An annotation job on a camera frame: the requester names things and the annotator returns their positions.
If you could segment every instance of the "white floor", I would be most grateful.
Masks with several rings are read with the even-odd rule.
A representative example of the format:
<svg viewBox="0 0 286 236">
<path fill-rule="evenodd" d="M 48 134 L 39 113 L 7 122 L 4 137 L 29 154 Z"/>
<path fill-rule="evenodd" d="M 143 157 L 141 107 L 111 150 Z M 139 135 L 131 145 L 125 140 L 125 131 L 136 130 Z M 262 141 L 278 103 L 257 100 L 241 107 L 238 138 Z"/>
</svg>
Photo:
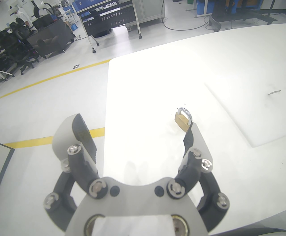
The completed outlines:
<svg viewBox="0 0 286 236">
<path fill-rule="evenodd" d="M 203 17 L 194 18 L 194 12 L 185 12 L 185 9 L 190 8 L 186 2 L 187 0 L 183 0 L 179 4 L 166 1 L 168 19 L 165 24 L 168 27 L 187 29 L 204 24 Z M 273 17 L 278 19 L 275 23 L 286 23 L 283 14 Z M 258 22 L 257 19 L 237 20 L 232 22 L 232 27 L 235 29 L 263 24 L 266 23 Z M 230 22 L 222 23 L 222 30 L 230 27 Z M 191 31 L 171 31 L 160 21 L 142 25 L 141 31 L 143 38 L 139 40 L 137 30 L 128 33 L 124 26 L 115 28 L 110 35 L 98 39 L 99 47 L 94 42 L 96 54 L 91 52 L 87 39 L 76 41 L 65 53 L 48 60 L 41 59 L 34 69 L 25 71 L 23 76 L 16 73 L 15 78 L 1 83 L 0 96 L 70 71 L 77 64 L 83 67 L 161 44 L 212 33 L 205 26 Z M 74 34 L 85 37 L 80 25 Z M 251 39 L 233 43 L 241 44 L 242 47 L 245 43 L 255 44 Z M 126 65 L 118 73 L 124 73 L 130 66 L 132 65 Z M 191 66 L 178 69 L 189 70 L 191 74 Z M 82 114 L 89 129 L 104 127 L 107 73 L 108 63 L 64 75 L 1 98 L 0 143 L 53 136 L 60 123 L 75 113 Z M 94 141 L 98 148 L 98 170 L 102 176 L 104 137 L 94 138 Z M 53 154 L 51 145 L 16 149 L 0 186 L 1 235 L 63 235 L 43 209 L 43 200 L 52 192 L 60 173 L 60 163 Z M 79 204 L 85 194 L 76 186 L 72 195 Z"/>
</svg>

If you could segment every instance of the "table leg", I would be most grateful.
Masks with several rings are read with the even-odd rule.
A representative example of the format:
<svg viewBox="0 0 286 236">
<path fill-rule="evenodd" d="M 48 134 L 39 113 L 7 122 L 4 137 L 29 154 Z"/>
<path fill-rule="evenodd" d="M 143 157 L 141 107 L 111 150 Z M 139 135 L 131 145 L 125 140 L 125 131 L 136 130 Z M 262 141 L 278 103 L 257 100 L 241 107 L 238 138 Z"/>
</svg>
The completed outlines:
<svg viewBox="0 0 286 236">
<path fill-rule="evenodd" d="M 84 27 L 84 23 L 83 23 L 83 21 L 82 21 L 82 18 L 81 18 L 81 16 L 79 16 L 79 17 L 80 17 L 80 22 L 81 22 L 81 24 L 82 24 L 82 27 L 84 28 L 84 32 L 85 32 L 85 34 L 86 34 L 86 37 L 88 38 L 88 41 L 90 42 L 90 45 L 91 45 L 91 47 L 92 47 L 92 52 L 95 53 L 94 47 L 93 47 L 93 45 L 92 45 L 92 43 L 91 43 L 91 41 L 90 41 L 90 38 L 89 38 L 89 36 L 88 36 L 88 34 L 87 34 L 87 32 L 86 32 L 86 29 L 85 29 L 85 27 Z"/>
<path fill-rule="evenodd" d="M 135 7 L 135 4 L 134 4 L 134 1 L 133 1 L 133 0 L 132 0 L 132 5 L 133 5 L 135 17 L 136 17 L 136 24 L 137 24 L 138 33 L 139 33 L 139 39 L 141 39 L 142 36 L 141 36 L 141 30 L 140 30 L 139 20 L 138 20 L 138 16 L 137 16 L 137 12 L 136 12 L 136 7 Z"/>
<path fill-rule="evenodd" d="M 271 10 L 272 10 L 272 8 L 274 6 L 274 3 L 275 3 L 275 0 L 273 0 L 272 3 L 271 3 L 270 12 L 271 12 Z"/>
<path fill-rule="evenodd" d="M 187 9 L 185 11 L 192 11 L 192 10 L 196 10 L 196 0 L 194 0 L 193 8 Z"/>
</svg>

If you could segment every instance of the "lab equipment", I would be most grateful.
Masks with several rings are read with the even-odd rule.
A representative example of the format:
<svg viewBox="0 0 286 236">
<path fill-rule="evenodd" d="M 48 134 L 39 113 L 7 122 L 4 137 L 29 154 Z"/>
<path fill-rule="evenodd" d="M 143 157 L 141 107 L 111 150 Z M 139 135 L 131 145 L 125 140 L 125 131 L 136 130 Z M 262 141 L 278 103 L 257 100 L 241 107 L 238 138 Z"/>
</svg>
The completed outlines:
<svg viewBox="0 0 286 236">
<path fill-rule="evenodd" d="M 52 147 L 63 172 L 54 191 L 44 200 L 44 208 L 66 236 L 91 235 L 94 221 L 99 217 L 156 215 L 170 215 L 180 235 L 208 235 L 223 219 L 230 202 L 212 174 L 212 156 L 192 120 L 184 145 L 184 156 L 175 178 L 128 186 L 98 176 L 97 149 L 89 130 L 80 114 L 70 116 L 53 138 Z M 78 207 L 70 196 L 75 181 L 87 193 Z M 198 181 L 204 196 L 196 208 L 188 192 Z"/>
</svg>

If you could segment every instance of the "electrical cord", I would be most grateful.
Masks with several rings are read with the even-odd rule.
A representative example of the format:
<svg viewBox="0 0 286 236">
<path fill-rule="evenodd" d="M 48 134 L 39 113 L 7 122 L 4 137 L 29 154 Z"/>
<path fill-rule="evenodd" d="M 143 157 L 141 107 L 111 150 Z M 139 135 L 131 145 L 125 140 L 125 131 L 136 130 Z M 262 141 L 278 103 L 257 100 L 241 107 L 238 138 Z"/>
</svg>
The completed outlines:
<svg viewBox="0 0 286 236">
<path fill-rule="evenodd" d="M 208 16 L 206 16 L 206 17 L 204 18 L 204 22 L 207 24 L 207 25 L 205 26 L 205 29 L 207 29 L 207 30 L 213 30 L 213 29 L 208 29 L 208 28 L 207 28 L 207 27 L 209 26 L 208 22 L 205 21 L 205 19 L 206 19 L 207 17 L 208 17 Z"/>
<path fill-rule="evenodd" d="M 85 38 L 87 38 L 87 37 L 81 38 L 80 35 L 79 35 L 79 38 L 75 39 L 75 41 L 79 41 L 79 40 L 82 40 L 82 39 L 85 39 Z"/>
<path fill-rule="evenodd" d="M 164 22 L 164 18 L 163 18 L 163 6 L 164 6 L 164 1 L 165 0 L 163 0 L 163 3 L 162 3 L 162 9 L 161 9 L 161 16 L 162 16 L 162 23 L 163 23 L 163 25 L 165 26 L 165 22 Z M 205 26 L 207 23 L 205 23 L 205 24 L 203 24 L 203 25 L 201 25 L 201 26 L 199 26 L 199 27 L 197 27 L 197 28 L 193 28 L 193 29 L 198 29 L 198 28 L 201 28 L 201 27 L 203 27 L 203 26 Z M 193 30 L 193 29 L 171 29 L 171 28 L 169 28 L 169 27 L 167 27 L 167 26 L 165 26 L 167 29 L 170 29 L 170 30 L 175 30 L 175 31 L 188 31 L 188 30 Z"/>
</svg>

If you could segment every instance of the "white table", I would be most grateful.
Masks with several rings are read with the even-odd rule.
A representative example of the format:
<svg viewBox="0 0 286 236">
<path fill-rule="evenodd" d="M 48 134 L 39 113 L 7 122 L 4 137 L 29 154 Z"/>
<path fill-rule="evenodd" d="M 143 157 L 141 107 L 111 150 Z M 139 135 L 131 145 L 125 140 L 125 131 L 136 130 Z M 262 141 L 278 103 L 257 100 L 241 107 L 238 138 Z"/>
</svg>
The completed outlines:
<svg viewBox="0 0 286 236">
<path fill-rule="evenodd" d="M 231 202 L 213 233 L 286 210 L 286 128 L 280 117 L 286 115 L 285 36 L 286 24 L 247 27 L 111 60 L 104 176 L 131 185 L 175 177 L 184 132 L 174 116 L 177 108 L 185 107 Z M 126 64 L 130 67 L 123 71 Z M 197 204 L 201 189 L 196 186 L 190 196 Z"/>
</svg>

